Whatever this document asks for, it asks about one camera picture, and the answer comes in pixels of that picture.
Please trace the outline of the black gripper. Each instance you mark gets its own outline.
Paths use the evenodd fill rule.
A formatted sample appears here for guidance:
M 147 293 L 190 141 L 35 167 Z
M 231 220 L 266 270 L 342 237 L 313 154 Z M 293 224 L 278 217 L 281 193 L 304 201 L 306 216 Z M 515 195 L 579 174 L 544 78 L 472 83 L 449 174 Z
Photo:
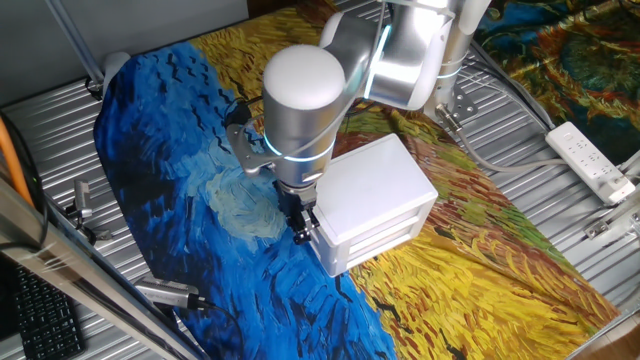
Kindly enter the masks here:
M 275 188 L 278 194 L 279 209 L 287 216 L 288 224 L 293 232 L 293 241 L 296 245 L 311 240 L 313 231 L 319 226 L 319 221 L 312 211 L 317 203 L 316 185 L 306 187 L 291 187 L 285 183 L 276 183 Z

